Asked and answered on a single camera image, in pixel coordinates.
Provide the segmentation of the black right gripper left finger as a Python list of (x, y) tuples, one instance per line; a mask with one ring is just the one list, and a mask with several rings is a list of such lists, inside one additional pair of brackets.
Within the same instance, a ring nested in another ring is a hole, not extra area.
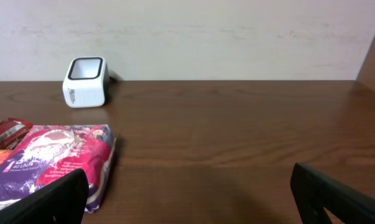
[(81, 223), (87, 198), (86, 174), (76, 169), (0, 210), (0, 223)]

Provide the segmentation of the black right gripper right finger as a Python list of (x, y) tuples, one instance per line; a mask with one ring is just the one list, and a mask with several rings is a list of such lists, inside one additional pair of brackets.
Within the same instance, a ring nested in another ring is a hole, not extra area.
[(290, 188), (303, 223), (375, 223), (375, 199), (303, 164), (294, 165)]

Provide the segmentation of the purple pink floral liner pack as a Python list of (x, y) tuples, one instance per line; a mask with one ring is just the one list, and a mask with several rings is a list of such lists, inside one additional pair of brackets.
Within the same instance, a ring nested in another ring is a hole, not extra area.
[(116, 137), (106, 124), (34, 126), (0, 163), (0, 210), (75, 169), (88, 179), (85, 212), (103, 201)]

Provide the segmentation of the orange-red snack bar wrapper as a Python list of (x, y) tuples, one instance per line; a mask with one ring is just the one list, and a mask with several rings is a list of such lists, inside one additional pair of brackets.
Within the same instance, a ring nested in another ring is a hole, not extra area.
[(0, 150), (13, 150), (33, 127), (21, 119), (8, 118), (0, 122)]

